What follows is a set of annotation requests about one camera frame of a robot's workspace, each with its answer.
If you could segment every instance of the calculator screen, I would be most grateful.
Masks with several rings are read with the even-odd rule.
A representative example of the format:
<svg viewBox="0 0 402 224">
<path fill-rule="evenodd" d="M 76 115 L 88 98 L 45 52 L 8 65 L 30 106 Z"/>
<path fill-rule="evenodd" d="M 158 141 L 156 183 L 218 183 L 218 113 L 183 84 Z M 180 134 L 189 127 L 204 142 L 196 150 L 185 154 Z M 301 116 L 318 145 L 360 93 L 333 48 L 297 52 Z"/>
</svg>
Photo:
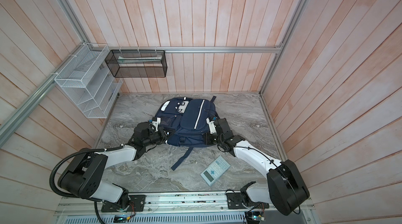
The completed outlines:
<svg viewBox="0 0 402 224">
<path fill-rule="evenodd" d="M 209 179 L 209 181 L 213 181 L 214 180 L 214 178 L 209 174 L 209 172 L 208 171 L 205 171 L 204 172 L 204 175 L 205 175 L 205 177 L 207 177 L 208 179 Z"/>
</svg>

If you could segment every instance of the black wire mesh basket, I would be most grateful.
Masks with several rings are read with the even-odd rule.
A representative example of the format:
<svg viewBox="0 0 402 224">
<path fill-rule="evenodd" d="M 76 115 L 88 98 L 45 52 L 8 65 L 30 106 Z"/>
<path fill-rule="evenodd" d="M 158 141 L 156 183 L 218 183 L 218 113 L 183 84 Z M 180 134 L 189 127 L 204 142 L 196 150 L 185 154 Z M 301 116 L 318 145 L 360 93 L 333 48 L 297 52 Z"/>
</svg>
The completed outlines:
<svg viewBox="0 0 402 224">
<path fill-rule="evenodd" d="M 114 49 L 105 62 L 114 77 L 166 77 L 165 51 Z"/>
</svg>

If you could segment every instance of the backpack strap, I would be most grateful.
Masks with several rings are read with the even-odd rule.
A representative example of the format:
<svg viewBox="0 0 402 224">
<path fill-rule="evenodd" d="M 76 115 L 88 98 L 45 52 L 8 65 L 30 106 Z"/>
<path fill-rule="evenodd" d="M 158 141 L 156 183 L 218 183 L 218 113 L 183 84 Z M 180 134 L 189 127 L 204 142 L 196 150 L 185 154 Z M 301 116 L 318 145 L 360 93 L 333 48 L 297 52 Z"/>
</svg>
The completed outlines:
<svg viewBox="0 0 402 224">
<path fill-rule="evenodd" d="M 178 161 L 171 167 L 171 169 L 174 171 L 176 168 L 190 155 L 191 151 L 193 150 L 194 147 L 189 147 L 186 153 L 178 159 Z"/>
</svg>

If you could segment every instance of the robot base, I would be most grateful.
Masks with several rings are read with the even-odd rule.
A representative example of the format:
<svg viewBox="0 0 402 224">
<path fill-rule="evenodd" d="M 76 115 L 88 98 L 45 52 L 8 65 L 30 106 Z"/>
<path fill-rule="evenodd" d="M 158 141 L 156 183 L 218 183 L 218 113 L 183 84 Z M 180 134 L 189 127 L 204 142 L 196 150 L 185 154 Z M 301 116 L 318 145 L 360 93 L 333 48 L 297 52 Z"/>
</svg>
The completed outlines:
<svg viewBox="0 0 402 224">
<path fill-rule="evenodd" d="M 129 204 L 128 209 L 125 212 L 132 211 L 130 204 L 134 204 L 135 212 L 142 212 L 144 210 L 145 195 L 129 195 L 128 197 L 130 198 L 130 201 L 128 203 Z M 114 203 L 105 201 L 101 211 L 103 213 L 110 213 L 110 212 L 117 212 L 118 209 Z"/>
</svg>

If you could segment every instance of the robotic arm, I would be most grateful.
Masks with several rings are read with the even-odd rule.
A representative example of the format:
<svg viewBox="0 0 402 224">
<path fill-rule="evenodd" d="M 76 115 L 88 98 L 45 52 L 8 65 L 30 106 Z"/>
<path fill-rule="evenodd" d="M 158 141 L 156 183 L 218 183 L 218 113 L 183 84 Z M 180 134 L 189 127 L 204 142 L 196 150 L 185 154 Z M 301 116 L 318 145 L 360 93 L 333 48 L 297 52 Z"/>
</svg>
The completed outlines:
<svg viewBox="0 0 402 224">
<path fill-rule="evenodd" d="M 267 184 L 250 182 L 244 187 L 245 190 L 242 189 L 244 202 L 252 206 L 256 205 L 256 202 L 272 203 L 282 214 L 289 215 L 308 199 L 309 191 L 292 161 L 282 162 L 270 157 L 256 149 L 243 137 L 234 136 L 226 119 L 215 120 L 213 127 L 210 128 L 211 133 L 205 136 L 206 143 L 217 144 L 221 151 L 243 159 L 267 177 Z M 117 211 L 126 211 L 130 204 L 128 190 L 102 181 L 104 169 L 140 158 L 146 152 L 147 146 L 164 143 L 168 135 L 169 132 L 163 127 L 143 122 L 137 125 L 133 136 L 125 145 L 122 144 L 112 150 L 84 148 L 70 155 L 74 156 L 74 159 L 60 176 L 58 186 L 69 191 L 73 197 L 108 201 Z M 50 186 L 57 194 L 60 194 L 60 190 L 54 185 L 54 174 L 63 161 L 71 158 L 70 156 L 59 162 L 52 171 Z"/>
</svg>

